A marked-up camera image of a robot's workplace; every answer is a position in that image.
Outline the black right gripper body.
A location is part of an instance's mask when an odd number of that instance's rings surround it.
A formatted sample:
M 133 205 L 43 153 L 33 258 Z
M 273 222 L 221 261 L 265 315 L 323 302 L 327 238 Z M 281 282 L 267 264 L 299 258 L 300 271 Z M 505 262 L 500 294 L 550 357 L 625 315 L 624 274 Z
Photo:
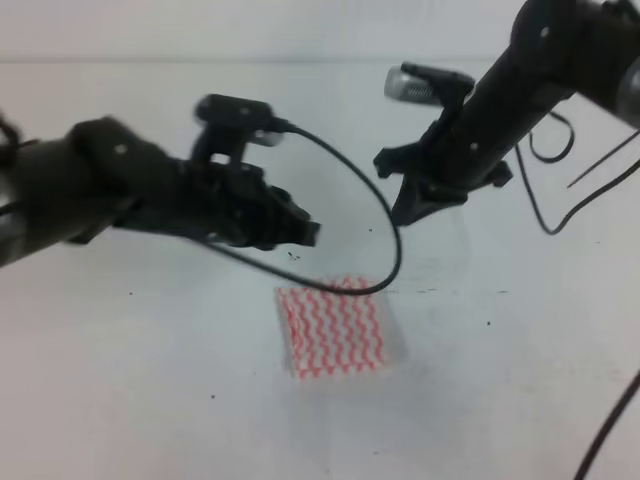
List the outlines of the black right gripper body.
M 455 95 L 420 140 L 419 198 L 466 200 L 483 187 L 501 188 L 513 177 L 504 157 L 513 145 L 513 89 L 479 84 Z

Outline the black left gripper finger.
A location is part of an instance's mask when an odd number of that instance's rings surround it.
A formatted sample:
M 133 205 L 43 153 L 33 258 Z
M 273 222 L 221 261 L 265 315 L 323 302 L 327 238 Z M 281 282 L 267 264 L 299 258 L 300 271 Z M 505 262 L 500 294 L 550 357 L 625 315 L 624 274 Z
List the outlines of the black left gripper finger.
M 270 215 L 278 222 L 310 222 L 310 214 L 295 203 L 289 192 L 269 185 Z
M 321 225 L 312 221 L 284 224 L 271 224 L 253 235 L 244 246 L 259 250 L 274 250 L 280 245 L 299 245 L 314 247 L 321 230 Z

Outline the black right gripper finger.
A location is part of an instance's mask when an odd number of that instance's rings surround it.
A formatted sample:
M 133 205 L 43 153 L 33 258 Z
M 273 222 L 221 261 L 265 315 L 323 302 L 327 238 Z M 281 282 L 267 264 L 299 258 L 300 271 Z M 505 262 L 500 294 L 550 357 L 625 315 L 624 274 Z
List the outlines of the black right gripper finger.
M 373 160 L 379 178 L 389 178 L 393 174 L 422 177 L 424 151 L 420 143 L 383 148 Z
M 468 192 L 414 177 L 404 177 L 392 208 L 395 226 L 410 226 L 429 215 L 463 205 Z

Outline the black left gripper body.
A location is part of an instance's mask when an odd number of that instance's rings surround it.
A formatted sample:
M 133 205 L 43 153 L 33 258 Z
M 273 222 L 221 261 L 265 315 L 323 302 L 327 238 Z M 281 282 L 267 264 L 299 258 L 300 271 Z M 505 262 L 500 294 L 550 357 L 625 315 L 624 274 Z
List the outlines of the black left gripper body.
M 235 248 L 280 244 L 280 190 L 265 182 L 261 168 L 176 161 L 174 170 L 176 236 Z

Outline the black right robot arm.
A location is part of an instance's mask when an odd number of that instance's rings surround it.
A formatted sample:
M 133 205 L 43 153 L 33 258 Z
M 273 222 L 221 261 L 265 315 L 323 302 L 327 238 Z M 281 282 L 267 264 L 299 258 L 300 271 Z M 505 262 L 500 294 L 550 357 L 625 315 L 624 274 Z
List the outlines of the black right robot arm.
M 638 128 L 639 12 L 629 1 L 528 1 L 480 80 L 404 62 L 388 72 L 384 94 L 442 109 L 418 141 L 374 160 L 379 177 L 402 176 L 392 219 L 409 226 L 504 186 L 505 156 L 575 94 Z

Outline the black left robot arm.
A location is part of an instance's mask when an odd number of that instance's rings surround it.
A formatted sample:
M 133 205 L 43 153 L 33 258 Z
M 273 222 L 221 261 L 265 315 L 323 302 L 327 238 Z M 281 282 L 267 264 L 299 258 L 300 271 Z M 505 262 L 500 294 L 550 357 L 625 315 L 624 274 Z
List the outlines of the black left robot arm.
M 261 168 L 168 155 L 112 117 L 49 141 L 1 122 L 1 263 L 109 228 L 269 251 L 313 247 L 320 226 Z

